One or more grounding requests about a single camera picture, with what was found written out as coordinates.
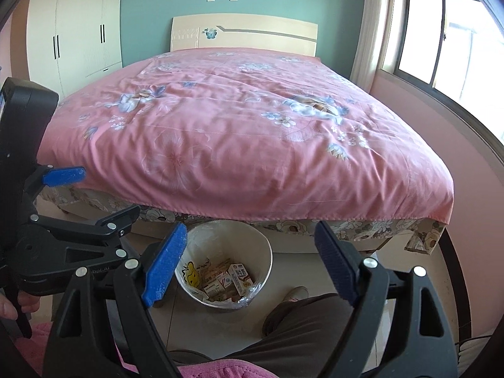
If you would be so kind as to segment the white milk carton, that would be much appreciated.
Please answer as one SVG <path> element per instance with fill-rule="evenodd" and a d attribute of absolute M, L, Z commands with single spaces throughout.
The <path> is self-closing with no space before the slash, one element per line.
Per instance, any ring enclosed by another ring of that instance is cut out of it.
<path fill-rule="evenodd" d="M 254 282 L 249 275 L 246 267 L 241 263 L 231 264 L 228 268 L 228 274 L 232 278 L 232 282 L 240 296 L 247 295 Z"/>

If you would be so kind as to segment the white trash bin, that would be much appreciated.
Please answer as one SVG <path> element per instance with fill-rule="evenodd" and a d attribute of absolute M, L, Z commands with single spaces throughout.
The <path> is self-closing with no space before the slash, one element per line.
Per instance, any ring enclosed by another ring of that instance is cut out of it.
<path fill-rule="evenodd" d="M 244 297 L 227 272 L 235 263 L 243 264 L 254 282 Z M 263 233 L 241 222 L 215 220 L 189 230 L 175 276 L 180 287 L 198 303 L 235 311 L 248 306 L 259 294 L 271 270 L 272 248 Z"/>

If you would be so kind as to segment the dark trousers leg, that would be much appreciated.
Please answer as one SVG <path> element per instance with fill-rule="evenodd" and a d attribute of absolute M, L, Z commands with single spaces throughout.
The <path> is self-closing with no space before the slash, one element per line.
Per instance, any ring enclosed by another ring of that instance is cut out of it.
<path fill-rule="evenodd" d="M 316 377 L 336 348 L 353 307 L 336 293 L 280 302 L 262 325 L 262 339 L 220 359 L 170 351 L 183 377 Z"/>

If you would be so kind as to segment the shoe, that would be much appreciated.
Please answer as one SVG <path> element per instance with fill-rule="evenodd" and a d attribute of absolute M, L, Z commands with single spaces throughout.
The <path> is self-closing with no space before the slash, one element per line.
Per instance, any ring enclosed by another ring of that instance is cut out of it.
<path fill-rule="evenodd" d="M 304 286 L 298 286 L 291 289 L 283 298 L 283 303 L 296 303 L 298 301 L 303 301 L 309 298 L 309 293 L 307 288 Z"/>

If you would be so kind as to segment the white wardrobe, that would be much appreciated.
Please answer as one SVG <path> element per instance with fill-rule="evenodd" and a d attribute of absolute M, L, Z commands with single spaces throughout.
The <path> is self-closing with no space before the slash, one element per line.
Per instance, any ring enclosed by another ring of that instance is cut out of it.
<path fill-rule="evenodd" d="M 120 0 L 29 0 L 26 61 L 61 99 L 121 69 Z"/>

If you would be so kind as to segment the pink floral bedspread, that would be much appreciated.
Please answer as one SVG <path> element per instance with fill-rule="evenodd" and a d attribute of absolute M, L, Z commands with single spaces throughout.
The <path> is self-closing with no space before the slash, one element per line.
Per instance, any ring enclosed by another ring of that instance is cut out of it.
<path fill-rule="evenodd" d="M 217 219 L 432 219 L 449 169 L 403 119 L 319 60 L 187 49 L 64 98 L 38 160 L 83 166 L 83 189 Z"/>

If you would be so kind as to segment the cream wooden headboard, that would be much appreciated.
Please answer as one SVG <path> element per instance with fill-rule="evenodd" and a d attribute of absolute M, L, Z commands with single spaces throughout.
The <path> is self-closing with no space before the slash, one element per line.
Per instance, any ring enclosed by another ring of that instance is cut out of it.
<path fill-rule="evenodd" d="M 261 14 L 192 14 L 172 21 L 170 51 L 202 48 L 266 49 L 316 56 L 318 25 Z"/>

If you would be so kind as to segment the cream curtain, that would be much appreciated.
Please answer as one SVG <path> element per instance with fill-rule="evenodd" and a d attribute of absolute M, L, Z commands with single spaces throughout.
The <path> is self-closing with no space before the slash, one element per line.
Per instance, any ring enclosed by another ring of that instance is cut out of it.
<path fill-rule="evenodd" d="M 364 0 L 360 35 L 349 80 L 370 92 L 378 70 L 390 0 Z"/>

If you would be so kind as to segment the window with dark frame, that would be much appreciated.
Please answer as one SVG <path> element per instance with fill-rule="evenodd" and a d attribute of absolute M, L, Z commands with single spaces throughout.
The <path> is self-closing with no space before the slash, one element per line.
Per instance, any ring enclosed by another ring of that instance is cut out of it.
<path fill-rule="evenodd" d="M 384 69 L 503 142 L 503 32 L 480 0 L 390 0 Z"/>

